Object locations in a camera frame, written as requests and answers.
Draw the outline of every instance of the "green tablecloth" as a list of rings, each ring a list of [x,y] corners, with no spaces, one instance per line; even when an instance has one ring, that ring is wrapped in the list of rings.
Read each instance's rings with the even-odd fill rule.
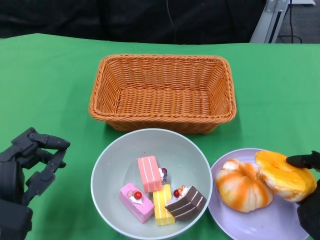
[[[156,45],[49,35],[0,40],[0,150],[29,127],[71,142],[67,167],[35,197],[28,240],[119,239],[96,211],[90,193],[94,164],[123,133],[88,114],[100,60],[110,54],[199,54],[226,58],[232,69],[236,118],[208,135],[188,135],[212,165],[240,148],[286,155],[320,150],[320,45]],[[26,171],[30,177],[36,169]],[[179,240],[229,240],[207,210]]]

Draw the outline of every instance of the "bowl rim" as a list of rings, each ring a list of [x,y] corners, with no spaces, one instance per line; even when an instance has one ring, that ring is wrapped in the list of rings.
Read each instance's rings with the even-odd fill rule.
[[[239,149],[236,149],[236,150],[227,152],[226,154],[222,155],[221,157],[219,157],[219,158],[214,162],[214,164],[212,165],[212,167],[211,167],[211,169],[210,169],[210,171],[211,171],[211,176],[213,177],[213,175],[212,175],[212,170],[213,170],[214,166],[215,166],[221,159],[223,159],[225,156],[227,156],[227,155],[229,155],[229,154],[233,154],[233,153],[235,153],[235,152],[245,151],[245,150],[269,151],[269,150],[262,149],[262,148],[245,147],[245,148],[239,148]],[[221,229],[226,235],[228,235],[230,238],[236,240],[236,238],[234,238],[234,236],[233,236],[229,231],[227,231],[224,227],[222,227],[222,225],[220,224],[220,222],[216,220],[216,217],[215,217],[214,212],[213,212],[213,210],[211,209],[211,206],[210,206],[210,205],[208,205],[208,209],[209,209],[210,215],[212,216],[212,218],[213,218],[213,220],[215,221],[215,223],[220,227],[220,229]],[[309,234],[307,233],[307,235],[305,236],[305,238],[303,238],[303,240],[306,240],[308,237],[309,237]]]
[[[208,167],[208,171],[209,171],[209,176],[210,176],[210,191],[209,191],[209,196],[208,196],[208,199],[203,207],[203,209],[201,210],[201,212],[198,214],[198,216],[192,221],[190,222],[187,226],[185,226],[184,228],[180,229],[179,231],[176,231],[175,233],[171,233],[171,234],[168,234],[168,235],[164,235],[164,236],[158,236],[158,237],[144,237],[144,236],[137,236],[137,235],[133,235],[133,234],[130,234],[130,233],[127,233],[119,228],[117,228],[116,226],[114,226],[103,214],[102,212],[100,211],[99,209],[99,206],[96,202],[96,199],[95,199],[95,196],[94,196],[94,191],[93,191],[93,179],[94,179],[94,174],[95,174],[95,171],[96,171],[96,167],[98,165],[98,162],[100,161],[102,155],[108,150],[108,148],[110,148],[114,143],[116,143],[118,140],[128,136],[128,135],[131,135],[131,134],[134,134],[136,132],[143,132],[143,131],[163,131],[163,132],[168,132],[168,133],[172,133],[172,134],[175,134],[175,135],[178,135],[180,137],[182,137],[183,139],[187,140],[189,143],[191,143],[199,152],[200,154],[202,155],[203,159],[205,160],[206,162],[206,165]],[[204,212],[206,211],[206,209],[208,208],[208,204],[210,202],[210,199],[211,199],[211,196],[212,196],[212,190],[213,190],[213,177],[212,177],[212,172],[211,172],[211,168],[210,168],[210,165],[208,163],[208,160],[206,158],[206,156],[204,155],[204,153],[200,150],[200,148],[194,144],[190,139],[188,139],[187,137],[177,133],[177,132],[174,132],[174,131],[170,131],[170,130],[166,130],[166,129],[161,129],[161,128],[145,128],[145,129],[140,129],[140,130],[136,130],[136,131],[132,131],[132,132],[129,132],[127,134],[124,134],[120,137],[118,137],[116,140],[114,140],[113,142],[111,142],[103,151],[102,153],[100,154],[100,156],[98,157],[97,161],[95,162],[94,164],[94,167],[93,167],[93,170],[92,170],[92,174],[91,174],[91,180],[90,180],[90,191],[91,191],[91,197],[92,197],[92,200],[93,200],[93,203],[94,203],[94,206],[96,208],[96,210],[98,211],[98,213],[100,214],[100,216],[102,217],[102,219],[110,226],[112,227],[114,230],[116,230],[118,233],[128,237],[128,238],[131,238],[131,239],[139,239],[139,240],[162,240],[162,239],[171,239],[171,238],[174,238],[182,233],[184,233],[186,230],[188,230],[189,228],[191,228],[201,217],[202,215],[204,214]]]

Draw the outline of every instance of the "chocolate cake slice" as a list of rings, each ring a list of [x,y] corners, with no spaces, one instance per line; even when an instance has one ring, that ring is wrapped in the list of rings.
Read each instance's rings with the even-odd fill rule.
[[[184,189],[179,188],[180,191],[174,191],[174,196],[165,206],[177,221],[189,220],[204,208],[207,201],[194,186],[182,187]]]

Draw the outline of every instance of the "toy cake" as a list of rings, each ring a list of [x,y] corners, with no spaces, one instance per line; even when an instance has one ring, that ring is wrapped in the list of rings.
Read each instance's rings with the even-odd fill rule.
[[[141,223],[154,213],[155,205],[131,182],[121,188],[119,198]]]
[[[167,181],[167,170],[158,168],[154,156],[138,158],[138,166],[142,179],[144,193],[153,193],[162,189],[162,181]]]
[[[169,184],[162,186],[162,190],[153,192],[155,222],[159,226],[174,224],[175,218],[165,208],[171,199],[171,188]]]
[[[173,197],[165,208],[177,221],[186,221],[199,213],[205,206],[207,199],[194,187],[184,185],[173,192]]]

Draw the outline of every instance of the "black cable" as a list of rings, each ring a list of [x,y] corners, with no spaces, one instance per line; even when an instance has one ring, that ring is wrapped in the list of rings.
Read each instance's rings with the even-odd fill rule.
[[[287,13],[288,13],[288,11],[289,11],[290,6],[291,6],[291,5],[289,5],[288,8],[286,9],[283,19],[285,19],[286,15],[287,15]]]
[[[168,11],[168,15],[169,15],[169,18],[170,18],[170,22],[171,22],[171,25],[173,27],[173,32],[174,32],[174,39],[173,39],[173,44],[176,44],[176,27],[174,25],[174,22],[172,21],[172,18],[171,18],[171,15],[170,15],[170,11],[169,11],[169,4],[168,4],[168,0],[166,0],[166,9]]]
[[[284,13],[284,17],[283,19],[285,19],[288,11],[290,10],[290,17],[289,17],[289,22],[290,22],[290,31],[291,31],[291,35],[279,35],[277,38],[280,38],[281,42],[286,44],[287,42],[285,42],[282,38],[291,38],[291,43],[294,43],[294,38],[297,38],[300,40],[300,44],[302,44],[302,38],[299,36],[294,35],[294,30],[293,30],[293,26],[292,26],[292,0],[290,0],[290,4],[288,5],[288,8],[286,9],[285,13]]]
[[[300,40],[300,44],[302,44],[302,38],[296,35],[279,35],[278,38],[280,38],[281,42],[283,42],[284,44],[286,44],[287,42],[284,42],[284,40],[282,38],[291,38],[291,36],[293,36],[294,38],[297,38]]]
[[[291,30],[291,43],[294,43],[294,30],[292,27],[292,0],[290,0],[290,30]]]

